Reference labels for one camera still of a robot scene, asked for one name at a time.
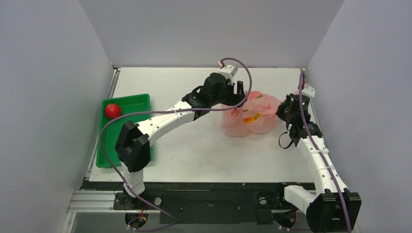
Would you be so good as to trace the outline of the pink plastic bag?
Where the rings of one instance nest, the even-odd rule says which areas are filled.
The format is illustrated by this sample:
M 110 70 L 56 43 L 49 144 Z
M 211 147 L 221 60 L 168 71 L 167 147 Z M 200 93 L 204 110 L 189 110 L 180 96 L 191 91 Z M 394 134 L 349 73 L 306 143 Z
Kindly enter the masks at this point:
M 223 112 L 222 130 L 231 137 L 268 133 L 280 123 L 276 115 L 280 104 L 274 96 L 252 91 L 242 107 Z

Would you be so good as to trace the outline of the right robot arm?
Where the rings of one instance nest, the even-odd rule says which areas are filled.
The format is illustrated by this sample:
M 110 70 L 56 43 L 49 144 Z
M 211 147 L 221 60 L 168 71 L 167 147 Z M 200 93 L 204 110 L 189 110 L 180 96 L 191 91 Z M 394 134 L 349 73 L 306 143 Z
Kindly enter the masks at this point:
M 299 149 L 315 185 L 315 194 L 297 184 L 289 184 L 274 194 L 280 207 L 294 205 L 302 211 L 314 233 L 352 232 L 361 207 L 357 192 L 351 192 L 342 181 L 325 145 L 318 125 L 310 120 L 310 98 L 289 94 L 276 115 L 287 126 L 291 144 Z

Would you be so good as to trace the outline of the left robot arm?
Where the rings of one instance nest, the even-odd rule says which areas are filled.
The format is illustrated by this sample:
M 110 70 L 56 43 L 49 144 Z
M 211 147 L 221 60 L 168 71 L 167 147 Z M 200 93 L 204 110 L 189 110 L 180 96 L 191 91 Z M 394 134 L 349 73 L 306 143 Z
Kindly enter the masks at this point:
M 208 114 L 217 104 L 241 106 L 245 98 L 242 81 L 232 82 L 220 73 L 211 73 L 204 84 L 182 97 L 167 114 L 123 124 L 115 151 L 123 169 L 126 203 L 134 209 L 144 205 L 143 169 L 151 158 L 151 146 L 162 136 L 179 126 Z

